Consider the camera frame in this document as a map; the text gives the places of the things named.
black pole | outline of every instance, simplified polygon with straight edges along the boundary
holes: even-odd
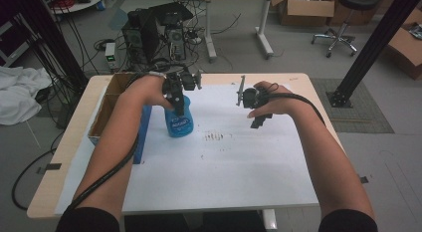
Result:
[[[335,92],[330,95],[332,107],[341,108],[350,99],[353,91],[365,77],[384,47],[394,37],[403,22],[407,19],[420,0],[394,0],[369,40],[365,44],[357,59],[354,61],[347,75]]]

computer tower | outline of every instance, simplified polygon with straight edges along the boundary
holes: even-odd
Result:
[[[186,60],[185,42],[182,27],[167,27],[168,51],[173,61]]]
[[[133,63],[149,64],[160,41],[155,17],[149,9],[131,11],[127,16],[128,21],[121,31],[129,58]]]
[[[142,38],[140,29],[132,28],[127,22],[121,31],[124,36],[124,42],[126,44],[126,53],[128,60],[134,64],[147,64],[145,53],[142,48]]]

blue spray bottle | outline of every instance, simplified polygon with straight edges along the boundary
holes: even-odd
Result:
[[[184,99],[184,115],[178,116],[176,111],[164,110],[167,130],[171,137],[181,137],[193,131],[193,118],[190,113],[190,100],[186,96]]]

small dark marks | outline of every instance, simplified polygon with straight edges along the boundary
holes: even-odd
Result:
[[[223,139],[223,134],[214,132],[214,131],[206,131],[205,132],[205,140],[221,140]]]

table leg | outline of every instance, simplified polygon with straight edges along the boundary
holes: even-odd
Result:
[[[211,38],[211,14],[210,14],[210,1],[206,2],[206,26],[205,26],[205,43],[207,44],[208,57],[210,63],[217,59],[217,53],[215,52],[214,43]]]
[[[278,231],[277,230],[277,219],[276,211],[274,209],[264,209],[262,210],[264,227],[267,232]]]
[[[190,230],[197,229],[203,225],[202,212],[183,213],[183,217]]]
[[[264,35],[265,25],[267,23],[268,10],[270,8],[270,1],[271,0],[264,1],[263,15],[261,17],[261,25],[260,27],[255,27],[255,30],[257,31],[258,39],[260,40],[266,52],[267,60],[270,59],[274,55],[273,49],[271,49],[270,43],[268,43],[268,40]]]

